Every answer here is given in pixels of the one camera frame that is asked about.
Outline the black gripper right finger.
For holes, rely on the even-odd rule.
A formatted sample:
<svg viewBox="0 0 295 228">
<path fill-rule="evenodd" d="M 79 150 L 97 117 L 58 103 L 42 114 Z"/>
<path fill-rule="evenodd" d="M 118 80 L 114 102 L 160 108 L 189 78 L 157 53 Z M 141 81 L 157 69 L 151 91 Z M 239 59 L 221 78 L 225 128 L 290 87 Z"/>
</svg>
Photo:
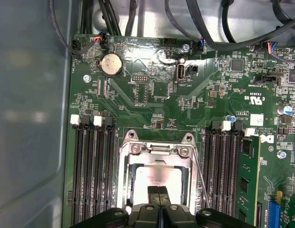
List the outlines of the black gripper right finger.
<svg viewBox="0 0 295 228">
<path fill-rule="evenodd" d="M 252 228 L 244 221 L 211 208 L 199 210 L 195 215 L 183 205 L 172 204 L 167 188 L 159 187 L 161 220 L 165 228 Z"/>
</svg>

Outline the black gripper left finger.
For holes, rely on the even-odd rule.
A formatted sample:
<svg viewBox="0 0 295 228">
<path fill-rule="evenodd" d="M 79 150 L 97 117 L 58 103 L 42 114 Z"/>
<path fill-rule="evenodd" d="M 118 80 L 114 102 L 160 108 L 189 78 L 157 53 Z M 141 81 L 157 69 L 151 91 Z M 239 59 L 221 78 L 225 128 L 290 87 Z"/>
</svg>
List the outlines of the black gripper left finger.
<svg viewBox="0 0 295 228">
<path fill-rule="evenodd" d="M 147 188 L 148 203 L 133 206 L 132 212 L 111 208 L 76 225 L 74 228 L 158 228 L 160 217 L 160 187 Z"/>
</svg>

